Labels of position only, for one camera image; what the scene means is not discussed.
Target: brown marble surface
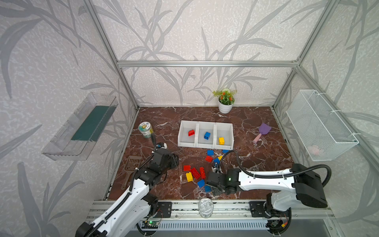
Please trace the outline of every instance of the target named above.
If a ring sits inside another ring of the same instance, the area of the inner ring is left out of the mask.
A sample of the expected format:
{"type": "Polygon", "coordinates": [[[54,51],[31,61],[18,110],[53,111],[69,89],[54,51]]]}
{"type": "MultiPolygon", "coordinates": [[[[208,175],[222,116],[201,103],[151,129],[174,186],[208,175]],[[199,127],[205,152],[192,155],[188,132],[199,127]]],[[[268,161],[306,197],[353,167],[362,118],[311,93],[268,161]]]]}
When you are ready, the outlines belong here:
{"type": "MultiPolygon", "coordinates": [[[[238,151],[242,165],[247,170],[272,171],[292,167],[293,159],[269,107],[234,107],[226,115],[220,113],[218,107],[141,108],[117,171],[109,200],[116,200],[125,191],[121,189],[121,186],[126,177],[123,167],[128,156],[142,156],[144,162],[151,154],[151,139],[144,138],[138,130],[138,125],[143,121],[152,124],[157,136],[157,143],[166,142],[168,149],[172,153],[176,153],[180,159],[179,166],[168,171],[166,181],[151,190],[151,193],[160,200],[201,199],[204,197],[211,199],[266,199],[270,190],[250,190],[213,197],[211,193],[206,193],[204,188],[198,188],[196,180],[187,182],[186,172],[183,171],[184,165],[191,165],[191,168],[195,167],[198,172],[202,166],[207,174],[211,170],[211,164],[205,161],[207,149],[178,147],[177,140],[181,120],[233,123],[234,150],[238,151]],[[253,144],[252,141],[259,134],[258,128],[263,122],[270,125],[272,129],[267,135],[262,135],[257,144],[253,144]]],[[[222,155],[221,150],[214,151],[214,158],[222,155]]],[[[234,154],[230,154],[228,159],[223,161],[221,168],[225,173],[227,169],[237,167],[234,154]]]]}

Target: white wire mesh basket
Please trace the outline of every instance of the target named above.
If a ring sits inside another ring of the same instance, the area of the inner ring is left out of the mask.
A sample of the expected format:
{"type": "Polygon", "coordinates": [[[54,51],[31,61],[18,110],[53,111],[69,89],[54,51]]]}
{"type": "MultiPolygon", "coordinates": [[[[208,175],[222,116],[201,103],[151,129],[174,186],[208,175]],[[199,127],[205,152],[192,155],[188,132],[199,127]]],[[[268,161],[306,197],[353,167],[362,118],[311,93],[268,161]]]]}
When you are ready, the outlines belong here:
{"type": "Polygon", "coordinates": [[[300,90],[287,115],[313,161],[333,160],[359,143],[316,90],[300,90]]]}

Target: vent grille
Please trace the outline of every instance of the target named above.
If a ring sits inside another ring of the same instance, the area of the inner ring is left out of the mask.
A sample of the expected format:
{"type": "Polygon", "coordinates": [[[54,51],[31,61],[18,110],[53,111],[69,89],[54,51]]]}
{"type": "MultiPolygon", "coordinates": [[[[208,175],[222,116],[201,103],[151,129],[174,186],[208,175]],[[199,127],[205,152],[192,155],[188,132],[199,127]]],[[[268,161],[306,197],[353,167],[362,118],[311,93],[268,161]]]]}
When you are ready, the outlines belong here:
{"type": "Polygon", "coordinates": [[[196,221],[162,221],[159,230],[190,231],[190,230],[267,230],[267,220],[196,220],[196,221]]]}

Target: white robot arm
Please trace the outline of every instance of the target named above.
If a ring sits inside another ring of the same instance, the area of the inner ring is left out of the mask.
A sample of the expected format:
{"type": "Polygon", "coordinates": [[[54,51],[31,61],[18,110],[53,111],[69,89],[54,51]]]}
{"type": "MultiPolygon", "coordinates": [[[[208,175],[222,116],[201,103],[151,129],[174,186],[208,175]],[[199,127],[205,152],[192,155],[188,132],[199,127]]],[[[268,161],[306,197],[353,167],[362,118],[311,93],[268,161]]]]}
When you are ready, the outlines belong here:
{"type": "MultiPolygon", "coordinates": [[[[124,237],[141,219],[157,212],[158,199],[150,195],[149,191],[158,184],[162,174],[175,168],[178,163],[178,157],[167,149],[159,148],[152,156],[150,165],[135,172],[134,182],[128,190],[91,225],[83,223],[75,237],[124,237]]],[[[280,171],[246,171],[241,166],[236,151],[227,152],[220,163],[214,165],[218,172],[211,171],[207,177],[207,185],[211,187],[214,196],[253,189],[280,190],[268,194],[266,204],[257,207],[262,217],[280,217],[291,207],[327,207],[323,186],[329,181],[331,170],[326,165],[306,168],[294,164],[292,169],[280,171]],[[220,164],[232,152],[236,154],[240,169],[231,169],[223,174],[220,164]],[[312,171],[318,168],[326,168],[328,171],[323,183],[320,176],[312,171]]]]}

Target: wallpaper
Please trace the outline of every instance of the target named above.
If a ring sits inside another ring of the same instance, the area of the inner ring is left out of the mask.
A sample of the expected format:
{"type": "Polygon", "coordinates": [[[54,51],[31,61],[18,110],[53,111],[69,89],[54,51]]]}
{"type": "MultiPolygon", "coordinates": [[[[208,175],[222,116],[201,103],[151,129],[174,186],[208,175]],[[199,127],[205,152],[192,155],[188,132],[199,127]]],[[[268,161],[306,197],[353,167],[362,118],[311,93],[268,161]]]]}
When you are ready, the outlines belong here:
{"type": "Polygon", "coordinates": [[[295,60],[327,1],[93,2],[118,60],[295,60]]]}
{"type": "Polygon", "coordinates": [[[81,1],[0,1],[0,236],[74,236],[135,110],[81,1]],[[119,105],[86,161],[41,154],[89,92],[119,105]]]}
{"type": "Polygon", "coordinates": [[[217,106],[212,91],[224,87],[237,90],[237,106],[270,106],[290,70],[288,67],[141,67],[125,70],[124,74],[141,106],[217,106]],[[228,75],[219,81],[218,73],[228,75]]]}
{"type": "MultiPolygon", "coordinates": [[[[301,89],[310,89],[300,75],[296,75],[275,108],[297,162],[309,167],[329,165],[332,178],[324,187],[326,199],[346,237],[374,237],[379,231],[379,175],[357,148],[352,148],[332,161],[314,162],[292,126],[286,111],[301,89]]],[[[315,170],[325,178],[323,169],[315,170]]]]}
{"type": "MultiPolygon", "coordinates": [[[[94,0],[118,60],[296,60],[327,0],[94,0]]],[[[124,68],[141,106],[271,105],[287,78],[278,68],[124,68]]]]}
{"type": "Polygon", "coordinates": [[[341,1],[303,68],[379,152],[379,1],[341,1]]]}

